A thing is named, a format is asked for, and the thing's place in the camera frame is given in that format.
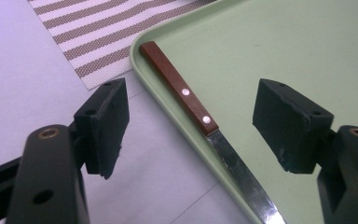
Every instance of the knife blade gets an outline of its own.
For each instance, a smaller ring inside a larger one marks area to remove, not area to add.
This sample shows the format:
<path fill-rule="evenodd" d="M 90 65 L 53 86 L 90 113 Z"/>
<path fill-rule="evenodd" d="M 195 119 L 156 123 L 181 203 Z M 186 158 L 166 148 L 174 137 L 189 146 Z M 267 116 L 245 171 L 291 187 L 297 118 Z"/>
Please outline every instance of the knife blade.
<path fill-rule="evenodd" d="M 143 43 L 141 54 L 156 69 L 185 112 L 215 149 L 228 172 L 240 187 L 243 197 L 263 223 L 286 223 L 277 207 L 261 187 L 241 157 L 220 132 L 212 116 L 154 41 Z"/>

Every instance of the kitchen knife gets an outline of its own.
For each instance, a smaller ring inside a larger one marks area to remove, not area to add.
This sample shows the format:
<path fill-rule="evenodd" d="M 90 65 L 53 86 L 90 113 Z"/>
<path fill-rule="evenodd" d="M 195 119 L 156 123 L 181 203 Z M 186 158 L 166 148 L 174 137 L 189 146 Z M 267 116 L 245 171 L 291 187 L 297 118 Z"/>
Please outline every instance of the kitchen knife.
<path fill-rule="evenodd" d="M 263 223 L 285 223 L 275 204 L 158 45 L 154 41 L 146 42 L 140 46 L 139 50 L 157 70 L 176 100 L 180 102 L 185 112 L 215 149 L 256 216 Z"/>

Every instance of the beige striped mat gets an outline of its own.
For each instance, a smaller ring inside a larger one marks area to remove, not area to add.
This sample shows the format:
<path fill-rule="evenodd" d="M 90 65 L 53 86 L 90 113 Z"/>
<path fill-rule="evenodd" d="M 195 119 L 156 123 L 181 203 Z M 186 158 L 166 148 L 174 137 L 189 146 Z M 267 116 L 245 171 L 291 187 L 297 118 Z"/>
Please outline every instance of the beige striped mat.
<path fill-rule="evenodd" d="M 131 70 L 143 30 L 213 0 L 28 0 L 90 90 Z"/>

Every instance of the white table surface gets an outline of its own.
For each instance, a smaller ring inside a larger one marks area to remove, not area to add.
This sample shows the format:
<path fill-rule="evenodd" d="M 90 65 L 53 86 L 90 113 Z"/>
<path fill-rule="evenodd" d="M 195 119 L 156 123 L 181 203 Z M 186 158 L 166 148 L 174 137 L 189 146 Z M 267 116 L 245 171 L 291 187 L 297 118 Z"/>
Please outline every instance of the white table surface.
<path fill-rule="evenodd" d="M 136 75 L 126 78 L 130 123 L 110 179 L 83 169 L 91 223 L 249 223 Z M 0 164 L 26 137 L 69 125 L 93 91 L 26 0 L 0 0 Z"/>

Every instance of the green tray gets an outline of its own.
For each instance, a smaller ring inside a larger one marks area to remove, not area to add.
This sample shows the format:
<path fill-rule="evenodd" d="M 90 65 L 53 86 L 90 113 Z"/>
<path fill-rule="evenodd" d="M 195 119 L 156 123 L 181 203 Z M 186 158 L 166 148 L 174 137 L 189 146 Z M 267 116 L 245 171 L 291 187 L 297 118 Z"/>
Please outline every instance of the green tray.
<path fill-rule="evenodd" d="M 258 80 L 283 82 L 358 126 L 358 1 L 222 0 L 149 30 L 133 69 L 254 222 L 213 149 L 140 55 L 154 40 L 219 124 L 288 223 L 323 223 L 316 177 L 286 173 L 252 125 Z"/>

